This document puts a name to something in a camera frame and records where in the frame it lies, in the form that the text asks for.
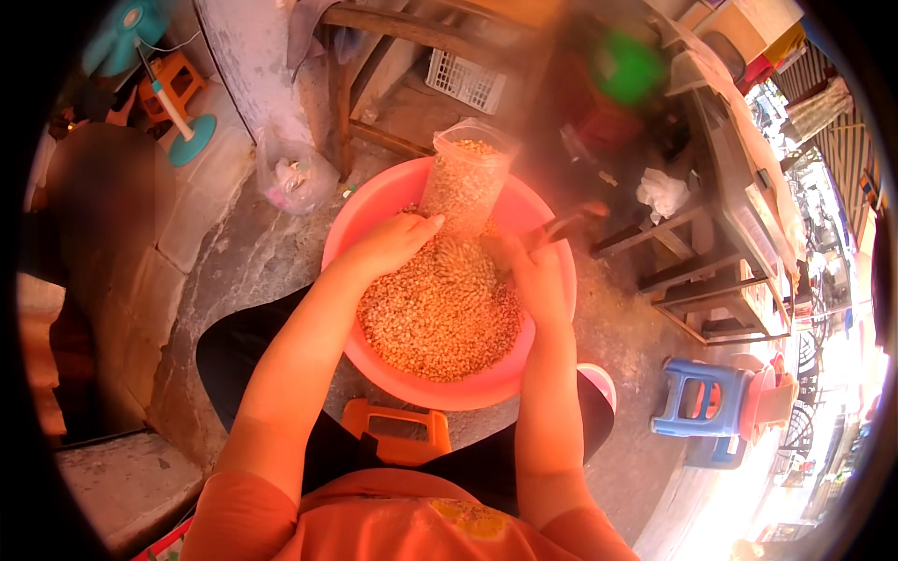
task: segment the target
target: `orange shirt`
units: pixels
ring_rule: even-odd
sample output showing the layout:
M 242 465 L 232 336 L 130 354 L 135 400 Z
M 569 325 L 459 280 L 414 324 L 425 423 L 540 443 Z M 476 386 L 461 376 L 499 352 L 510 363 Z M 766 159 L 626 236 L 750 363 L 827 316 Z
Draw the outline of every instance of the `orange shirt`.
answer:
M 331 481 L 304 496 L 298 511 L 262 478 L 215 474 L 199 498 L 181 558 L 638 561 L 597 508 L 561 514 L 537 531 L 445 479 L 390 468 Z

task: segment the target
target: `teal electric fan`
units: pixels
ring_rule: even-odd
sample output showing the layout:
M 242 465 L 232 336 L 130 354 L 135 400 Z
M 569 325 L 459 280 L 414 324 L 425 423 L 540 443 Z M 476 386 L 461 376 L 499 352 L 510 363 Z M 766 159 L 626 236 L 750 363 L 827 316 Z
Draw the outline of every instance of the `teal electric fan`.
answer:
M 169 159 L 173 165 L 181 166 L 196 158 L 209 143 L 216 130 L 216 118 L 206 114 L 193 119 L 189 124 L 185 122 L 146 60 L 146 54 L 159 42 L 168 27 L 172 8 L 171 0 L 119 2 L 87 45 L 81 64 L 87 75 L 99 72 L 102 76 L 121 74 L 138 64 L 138 61 L 144 65 L 156 97 L 180 130 L 172 142 Z

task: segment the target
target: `green object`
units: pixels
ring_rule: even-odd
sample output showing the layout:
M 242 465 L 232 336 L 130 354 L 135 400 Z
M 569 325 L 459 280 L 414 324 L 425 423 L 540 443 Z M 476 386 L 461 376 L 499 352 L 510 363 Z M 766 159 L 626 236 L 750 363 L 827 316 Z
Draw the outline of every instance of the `green object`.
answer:
M 590 65 L 595 86 L 623 105 L 640 102 L 665 77 L 661 57 L 621 31 L 609 31 Z

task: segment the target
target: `yellow print on shirt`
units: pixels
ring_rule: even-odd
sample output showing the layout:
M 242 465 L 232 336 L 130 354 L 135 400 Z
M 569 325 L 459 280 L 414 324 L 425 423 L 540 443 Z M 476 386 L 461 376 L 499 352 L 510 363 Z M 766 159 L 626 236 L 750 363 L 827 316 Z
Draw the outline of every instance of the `yellow print on shirt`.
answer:
M 456 501 L 452 499 L 433 499 L 430 505 L 448 518 L 452 524 L 469 538 L 497 539 L 511 522 L 510 517 L 483 504 Z

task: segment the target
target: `fan base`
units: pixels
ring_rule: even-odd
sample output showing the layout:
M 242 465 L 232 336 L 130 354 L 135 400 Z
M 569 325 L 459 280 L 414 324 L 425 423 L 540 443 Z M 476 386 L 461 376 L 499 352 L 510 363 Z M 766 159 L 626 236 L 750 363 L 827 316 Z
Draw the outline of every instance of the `fan base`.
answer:
M 184 140 L 184 135 L 178 133 L 172 142 L 172 149 L 169 150 L 169 160 L 174 166 L 180 167 L 190 162 L 209 144 L 212 134 L 216 131 L 216 116 L 209 113 L 200 115 L 190 121 L 188 127 L 193 129 L 193 138 Z

